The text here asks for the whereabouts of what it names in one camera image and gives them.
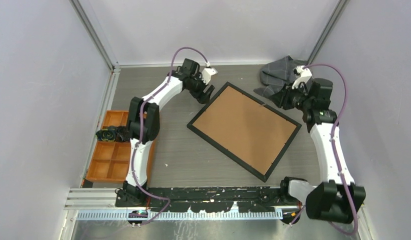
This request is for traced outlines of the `black picture frame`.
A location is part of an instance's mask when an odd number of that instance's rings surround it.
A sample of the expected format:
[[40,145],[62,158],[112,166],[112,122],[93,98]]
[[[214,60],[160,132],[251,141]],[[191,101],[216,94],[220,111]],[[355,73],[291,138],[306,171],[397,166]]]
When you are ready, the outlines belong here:
[[186,126],[265,183],[302,124],[226,82]]

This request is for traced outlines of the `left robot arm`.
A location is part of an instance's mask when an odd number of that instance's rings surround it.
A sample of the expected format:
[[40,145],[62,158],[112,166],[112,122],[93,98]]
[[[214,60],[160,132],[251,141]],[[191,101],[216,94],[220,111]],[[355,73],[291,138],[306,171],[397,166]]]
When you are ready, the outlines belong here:
[[186,58],[152,92],[131,99],[126,124],[131,146],[129,169],[122,189],[117,192],[119,198],[127,199],[135,207],[146,203],[147,168],[151,147],[161,127],[161,110],[184,90],[198,103],[207,104],[215,89],[210,82],[217,73],[209,64],[200,70],[198,62]]

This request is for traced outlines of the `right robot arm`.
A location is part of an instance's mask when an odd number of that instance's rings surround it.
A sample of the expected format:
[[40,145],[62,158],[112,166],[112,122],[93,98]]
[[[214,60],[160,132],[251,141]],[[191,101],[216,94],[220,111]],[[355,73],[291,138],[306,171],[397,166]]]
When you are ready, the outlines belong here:
[[285,84],[270,100],[284,110],[298,109],[316,148],[321,183],[286,176],[281,181],[279,200],[305,206],[310,219],[351,224],[366,198],[366,190],[349,173],[339,140],[337,113],[330,109],[333,83],[315,78],[310,85]]

